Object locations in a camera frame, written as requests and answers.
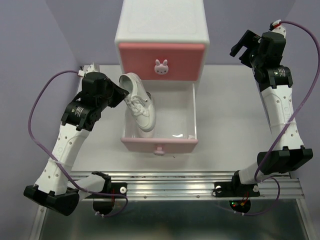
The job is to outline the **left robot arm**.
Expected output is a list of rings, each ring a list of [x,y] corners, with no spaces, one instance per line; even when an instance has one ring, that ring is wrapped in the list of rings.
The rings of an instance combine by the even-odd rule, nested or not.
[[[41,144],[28,128],[30,138],[49,159],[40,177],[33,185],[25,187],[23,195],[64,216],[72,214],[78,203],[89,196],[111,201],[128,199],[126,194],[112,190],[112,179],[108,174],[94,171],[77,181],[70,175],[78,153],[100,120],[102,111],[117,107],[129,94],[101,72],[78,71],[77,75],[81,78],[81,90],[63,112],[53,150],[49,151]]]

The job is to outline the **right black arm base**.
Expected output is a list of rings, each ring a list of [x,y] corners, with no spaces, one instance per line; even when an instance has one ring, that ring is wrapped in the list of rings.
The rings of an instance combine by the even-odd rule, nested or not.
[[[233,184],[231,181],[213,183],[212,195],[217,198],[229,199],[231,210],[242,215],[248,214],[251,209],[251,198],[260,196],[257,184]]]

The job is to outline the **pink top drawer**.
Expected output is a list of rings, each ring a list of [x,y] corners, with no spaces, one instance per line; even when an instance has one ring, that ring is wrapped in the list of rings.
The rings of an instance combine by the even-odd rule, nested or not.
[[[133,43],[118,45],[124,73],[142,80],[197,81],[206,47],[195,43]]]

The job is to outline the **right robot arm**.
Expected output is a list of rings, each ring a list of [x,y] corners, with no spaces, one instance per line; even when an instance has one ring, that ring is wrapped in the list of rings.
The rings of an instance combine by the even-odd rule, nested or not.
[[[305,147],[299,135],[296,120],[291,119],[293,79],[290,69],[281,65],[285,46],[284,29],[261,36],[247,30],[231,48],[232,57],[246,48],[239,60],[252,69],[274,142],[271,152],[258,153],[255,163],[234,173],[230,189],[235,195],[270,176],[295,171],[313,158],[312,149]]]

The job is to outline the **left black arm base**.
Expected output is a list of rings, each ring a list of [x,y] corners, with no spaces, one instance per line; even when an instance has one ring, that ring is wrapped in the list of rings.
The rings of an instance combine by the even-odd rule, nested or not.
[[[97,177],[97,180],[102,180],[102,187],[98,190],[89,192],[89,198],[105,199],[107,201],[93,202],[92,207],[96,216],[102,218],[115,217],[122,213],[128,206],[129,200],[127,197],[128,184],[126,182],[112,182],[112,177],[100,171],[93,171],[89,177]],[[116,210],[116,200],[124,200],[122,206]]]

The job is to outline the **white sneaker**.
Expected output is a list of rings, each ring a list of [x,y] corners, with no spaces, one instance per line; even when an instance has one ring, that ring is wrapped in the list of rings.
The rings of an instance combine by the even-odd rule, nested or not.
[[[138,104],[139,115],[135,117],[139,134],[152,138],[156,127],[156,107],[152,95],[147,91],[147,98]]]
[[[156,110],[140,77],[133,72],[122,74],[119,77],[119,86],[128,91],[124,101],[137,126],[143,132],[151,132],[156,125]]]

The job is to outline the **white sneaker front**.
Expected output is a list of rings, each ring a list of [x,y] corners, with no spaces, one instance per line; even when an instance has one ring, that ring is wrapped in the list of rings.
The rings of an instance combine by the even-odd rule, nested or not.
[[[147,91],[147,98],[138,104],[139,115],[135,117],[139,134],[152,138],[156,127],[156,107],[152,95]]]

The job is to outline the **light pink bottom drawer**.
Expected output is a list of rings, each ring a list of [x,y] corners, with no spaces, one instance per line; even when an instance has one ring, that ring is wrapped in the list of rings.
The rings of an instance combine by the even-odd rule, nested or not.
[[[121,142],[129,151],[156,156],[191,153],[198,144],[195,84],[145,80],[143,86],[154,100],[154,135],[141,136],[131,112],[126,110]]]

